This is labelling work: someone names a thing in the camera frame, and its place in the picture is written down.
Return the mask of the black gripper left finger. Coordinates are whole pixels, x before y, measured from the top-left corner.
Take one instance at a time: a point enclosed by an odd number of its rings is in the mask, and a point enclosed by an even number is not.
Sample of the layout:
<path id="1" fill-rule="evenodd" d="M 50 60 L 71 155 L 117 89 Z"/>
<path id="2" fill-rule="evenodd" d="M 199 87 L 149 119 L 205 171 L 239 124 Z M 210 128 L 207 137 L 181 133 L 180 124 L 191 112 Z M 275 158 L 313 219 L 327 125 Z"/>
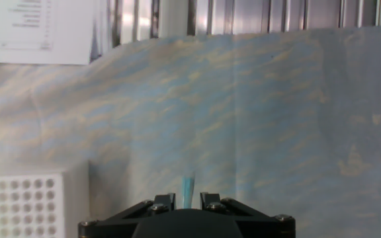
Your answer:
<path id="1" fill-rule="evenodd" d="M 132 238 L 139 223 L 151 216 L 175 210 L 175 193 L 156 195 L 104 220 L 81 221 L 78 238 Z"/>

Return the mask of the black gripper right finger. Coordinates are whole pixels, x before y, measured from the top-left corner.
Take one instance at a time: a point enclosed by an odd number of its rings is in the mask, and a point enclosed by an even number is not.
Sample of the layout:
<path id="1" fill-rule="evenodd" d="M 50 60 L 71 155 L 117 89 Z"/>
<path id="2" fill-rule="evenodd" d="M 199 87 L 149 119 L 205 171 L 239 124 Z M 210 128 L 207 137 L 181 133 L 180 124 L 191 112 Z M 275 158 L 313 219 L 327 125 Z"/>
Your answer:
<path id="1" fill-rule="evenodd" d="M 231 218 L 244 238 L 295 238 L 296 220 L 286 214 L 268 216 L 233 198 L 200 193 L 201 209 Z"/>

